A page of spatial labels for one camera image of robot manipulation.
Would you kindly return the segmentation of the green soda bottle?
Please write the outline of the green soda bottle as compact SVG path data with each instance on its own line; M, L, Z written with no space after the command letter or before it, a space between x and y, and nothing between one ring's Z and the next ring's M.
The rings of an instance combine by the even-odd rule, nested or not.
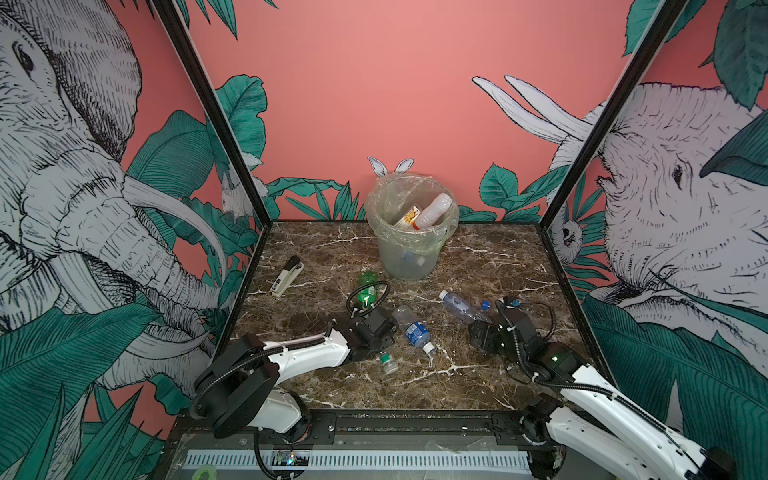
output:
M366 270L358 277L359 291L355 295L353 305L356 313L363 313L370 310L378 300L378 275L370 270Z

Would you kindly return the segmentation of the blue label bottle white cap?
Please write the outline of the blue label bottle white cap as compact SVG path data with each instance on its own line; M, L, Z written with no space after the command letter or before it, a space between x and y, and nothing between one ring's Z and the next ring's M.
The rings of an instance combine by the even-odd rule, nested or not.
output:
M436 355L436 347L431 341L431 334L426 325L406 306L399 306L392 312L399 329L409 343L421 349L430 360Z

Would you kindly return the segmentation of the clear bottle white cap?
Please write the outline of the clear bottle white cap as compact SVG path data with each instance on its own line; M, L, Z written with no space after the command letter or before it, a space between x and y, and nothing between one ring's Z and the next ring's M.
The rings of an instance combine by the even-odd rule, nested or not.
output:
M442 290L439 294L442 305L458 320L466 325L475 322L491 323L491 320L480 310L455 292Z

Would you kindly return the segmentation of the white bottle red label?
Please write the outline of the white bottle red label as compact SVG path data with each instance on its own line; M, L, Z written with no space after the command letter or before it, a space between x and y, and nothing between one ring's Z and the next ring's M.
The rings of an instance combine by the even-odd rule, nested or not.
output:
M453 205L452 197L447 193L439 194L425 209L423 209L413 222L416 230L423 230L433 226L443 214Z

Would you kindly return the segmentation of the clear bottle blue cap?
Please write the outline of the clear bottle blue cap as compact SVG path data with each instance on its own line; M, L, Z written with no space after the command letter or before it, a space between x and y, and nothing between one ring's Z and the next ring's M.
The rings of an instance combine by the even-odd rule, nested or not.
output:
M485 321L488 323L497 323L497 315L492 308L492 304L489 300L484 300L481 304L481 313L483 314Z

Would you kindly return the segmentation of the clear bottle green cap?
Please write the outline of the clear bottle green cap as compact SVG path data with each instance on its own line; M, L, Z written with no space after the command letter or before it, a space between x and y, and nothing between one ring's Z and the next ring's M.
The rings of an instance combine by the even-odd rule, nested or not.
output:
M379 355L380 364L386 375L392 375L399 369L398 362L388 353Z

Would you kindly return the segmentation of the clear bottle green red label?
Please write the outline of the clear bottle green red label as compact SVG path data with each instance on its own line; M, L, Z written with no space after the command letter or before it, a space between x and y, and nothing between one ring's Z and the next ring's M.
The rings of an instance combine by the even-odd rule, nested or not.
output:
M416 220L420 214L421 210L414 205L402 215L402 217L394 224L394 227L403 231L418 231L419 228L416 225Z

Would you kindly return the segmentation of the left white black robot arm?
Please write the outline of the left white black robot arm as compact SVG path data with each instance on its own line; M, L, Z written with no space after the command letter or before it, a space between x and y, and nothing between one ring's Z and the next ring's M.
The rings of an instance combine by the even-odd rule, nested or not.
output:
M243 336L195 380L189 416L207 421L219 439L251 428L271 430L286 445L305 441L313 416L300 396L281 384L384 353L397 330L382 307L390 291L384 280L358 287L347 297L347 314L331 320L322 334L282 342Z

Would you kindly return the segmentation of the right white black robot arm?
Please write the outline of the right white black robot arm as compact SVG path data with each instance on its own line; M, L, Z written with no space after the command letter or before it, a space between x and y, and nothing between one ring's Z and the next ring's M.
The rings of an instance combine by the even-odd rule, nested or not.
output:
M734 479L735 460L703 448L614 387L571 347L541 335L509 301L497 317L470 322L471 344L516 364L549 389L520 411L513 431L532 446L575 450L618 479Z

